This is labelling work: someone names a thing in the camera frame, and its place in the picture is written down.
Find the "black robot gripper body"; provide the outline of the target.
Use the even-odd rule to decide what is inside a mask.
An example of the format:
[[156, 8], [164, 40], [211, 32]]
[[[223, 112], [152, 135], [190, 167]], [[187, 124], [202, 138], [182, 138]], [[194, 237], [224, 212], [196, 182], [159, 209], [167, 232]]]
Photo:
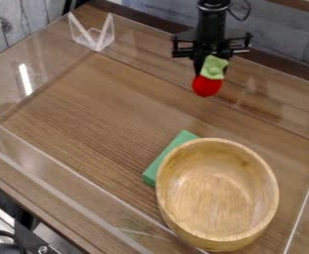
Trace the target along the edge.
[[251, 33], [228, 32], [222, 39], [211, 42], [202, 40], [195, 31], [175, 34], [171, 38], [172, 58], [188, 58], [195, 61], [207, 55], [228, 59], [234, 54], [249, 52]]

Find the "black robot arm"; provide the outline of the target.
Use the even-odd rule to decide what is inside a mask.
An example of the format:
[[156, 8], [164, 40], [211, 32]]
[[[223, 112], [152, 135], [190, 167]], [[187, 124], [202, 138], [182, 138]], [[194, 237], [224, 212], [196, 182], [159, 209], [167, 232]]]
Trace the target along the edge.
[[171, 37], [172, 58], [188, 58], [194, 64], [194, 72], [199, 74], [207, 56], [228, 60], [234, 54], [249, 52], [251, 33], [226, 29], [227, 15], [243, 21], [231, 11], [231, 0], [198, 0], [196, 27], [174, 34]]

